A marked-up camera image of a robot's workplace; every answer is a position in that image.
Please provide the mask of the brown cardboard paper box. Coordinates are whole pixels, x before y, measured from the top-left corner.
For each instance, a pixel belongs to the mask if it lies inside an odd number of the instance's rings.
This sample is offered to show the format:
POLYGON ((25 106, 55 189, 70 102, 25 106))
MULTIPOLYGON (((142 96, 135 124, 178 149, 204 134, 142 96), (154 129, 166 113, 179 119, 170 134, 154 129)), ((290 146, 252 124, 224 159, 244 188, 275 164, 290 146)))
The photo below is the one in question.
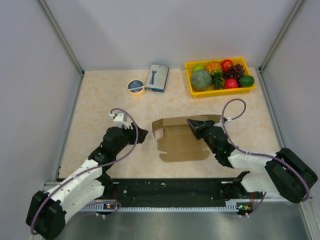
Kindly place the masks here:
POLYGON ((202 114, 161 118, 152 122, 153 136, 157 141, 157 149, 161 151, 160 159, 165 163, 203 161, 211 151, 203 139, 196 139, 187 122, 214 121, 219 123, 221 116, 202 114))

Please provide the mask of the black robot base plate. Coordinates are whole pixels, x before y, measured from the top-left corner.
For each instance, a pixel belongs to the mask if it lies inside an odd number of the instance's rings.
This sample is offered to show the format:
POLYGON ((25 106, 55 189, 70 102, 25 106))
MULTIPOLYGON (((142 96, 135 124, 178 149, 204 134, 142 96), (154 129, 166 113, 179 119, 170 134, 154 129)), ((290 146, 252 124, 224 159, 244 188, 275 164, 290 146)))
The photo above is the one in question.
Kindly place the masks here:
POLYGON ((123 208, 224 207, 229 200, 258 200, 247 192, 240 176, 223 178, 113 178, 102 201, 119 201, 123 208))

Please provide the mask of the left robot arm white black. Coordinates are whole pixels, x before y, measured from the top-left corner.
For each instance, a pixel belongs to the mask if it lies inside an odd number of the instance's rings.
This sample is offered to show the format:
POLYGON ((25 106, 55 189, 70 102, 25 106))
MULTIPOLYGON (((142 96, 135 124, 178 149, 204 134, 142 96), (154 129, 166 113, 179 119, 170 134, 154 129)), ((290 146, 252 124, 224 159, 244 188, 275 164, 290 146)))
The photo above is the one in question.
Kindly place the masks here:
POLYGON ((117 155, 125 147, 143 143, 148 133, 134 123, 128 128, 108 128, 100 145, 74 173, 48 191, 33 195, 26 217, 31 234, 54 240, 83 207, 99 197, 109 198, 114 187, 106 171, 119 162, 117 155))

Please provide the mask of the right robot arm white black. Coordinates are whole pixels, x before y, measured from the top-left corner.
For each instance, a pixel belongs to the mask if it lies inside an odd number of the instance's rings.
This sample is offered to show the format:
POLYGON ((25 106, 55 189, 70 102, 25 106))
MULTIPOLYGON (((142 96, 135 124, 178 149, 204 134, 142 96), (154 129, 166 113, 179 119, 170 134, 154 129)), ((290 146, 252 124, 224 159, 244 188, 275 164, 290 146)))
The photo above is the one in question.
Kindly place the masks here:
POLYGON ((253 192, 274 193, 298 204, 310 195, 310 189, 318 181, 317 174, 288 148, 273 154, 245 151, 231 143, 221 123, 190 118, 187 123, 195 138, 204 140, 220 165, 247 169, 233 185, 239 198, 253 192))

